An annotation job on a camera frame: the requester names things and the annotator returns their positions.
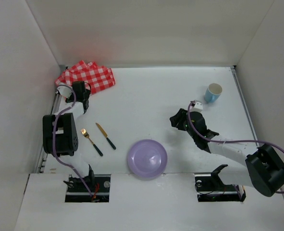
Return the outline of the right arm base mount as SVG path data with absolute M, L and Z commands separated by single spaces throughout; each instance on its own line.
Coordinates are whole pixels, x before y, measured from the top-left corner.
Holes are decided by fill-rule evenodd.
M 212 172 L 195 174 L 198 202 L 244 202 L 245 189 L 240 185 L 224 184 L 219 176 L 228 165 L 220 165 Z

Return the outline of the red white checkered cloth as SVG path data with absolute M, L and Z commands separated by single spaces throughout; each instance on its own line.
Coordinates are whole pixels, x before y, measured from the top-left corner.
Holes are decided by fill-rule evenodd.
M 97 65 L 95 62 L 85 63 L 83 60 L 66 69 L 55 80 L 56 86 L 61 83 L 71 86 L 75 81 L 84 81 L 91 94 L 99 93 L 116 84 L 111 68 Z

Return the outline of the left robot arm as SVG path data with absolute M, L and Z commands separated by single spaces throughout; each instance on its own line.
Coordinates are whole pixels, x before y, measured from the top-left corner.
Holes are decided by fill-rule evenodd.
M 44 151 L 73 171 L 74 177 L 69 180 L 68 186 L 81 183 L 89 188 L 94 187 L 94 172 L 77 152 L 79 140 L 75 125 L 76 120 L 88 110 L 91 91 L 86 88 L 85 82 L 74 81 L 71 86 L 60 84 L 57 93 L 65 98 L 65 104 L 58 112 L 43 116 Z

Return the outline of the light blue mug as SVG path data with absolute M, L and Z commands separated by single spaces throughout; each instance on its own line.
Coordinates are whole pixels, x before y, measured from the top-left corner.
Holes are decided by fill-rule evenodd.
M 220 97 L 221 93 L 221 85 L 217 83 L 211 83 L 205 92 L 204 99 L 207 103 L 213 103 Z

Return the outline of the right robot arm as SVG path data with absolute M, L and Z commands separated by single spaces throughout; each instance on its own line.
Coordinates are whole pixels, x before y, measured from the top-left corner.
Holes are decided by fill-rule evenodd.
M 262 141 L 261 146 L 257 147 L 255 141 L 224 139 L 218 132 L 207 128 L 205 118 L 197 111 L 189 112 L 181 108 L 170 117 L 170 122 L 173 128 L 187 132 L 203 152 L 223 156 L 241 165 L 231 173 L 227 171 L 228 164 L 221 164 L 212 171 L 210 180 L 213 190 L 236 184 L 253 187 L 266 197 L 281 193 L 284 162 L 275 145 Z

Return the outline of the purple plastic plate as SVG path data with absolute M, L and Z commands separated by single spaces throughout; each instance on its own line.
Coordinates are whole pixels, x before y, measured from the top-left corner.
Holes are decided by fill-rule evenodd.
M 139 178 L 154 179 L 166 169 L 168 155 L 155 140 L 140 140 L 132 145 L 127 155 L 129 169 Z

